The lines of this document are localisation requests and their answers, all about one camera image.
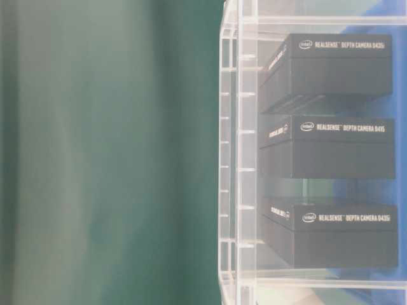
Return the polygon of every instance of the green fabric backdrop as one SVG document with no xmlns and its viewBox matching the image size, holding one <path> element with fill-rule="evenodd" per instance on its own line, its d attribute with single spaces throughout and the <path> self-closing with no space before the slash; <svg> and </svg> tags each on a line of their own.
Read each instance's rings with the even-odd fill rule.
<svg viewBox="0 0 407 305">
<path fill-rule="evenodd" d="M 222 5 L 2 0 L 1 304 L 220 304 Z"/>
</svg>

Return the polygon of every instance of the transparent plastic panel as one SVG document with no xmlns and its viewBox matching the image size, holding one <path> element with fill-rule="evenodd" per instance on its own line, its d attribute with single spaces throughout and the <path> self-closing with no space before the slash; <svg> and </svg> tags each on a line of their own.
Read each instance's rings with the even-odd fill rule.
<svg viewBox="0 0 407 305">
<path fill-rule="evenodd" d="M 407 305 L 405 7 L 226 2 L 224 304 Z"/>
<path fill-rule="evenodd" d="M 354 17 L 405 15 L 405 2 L 381 0 L 259 0 L 261 16 Z"/>
</svg>

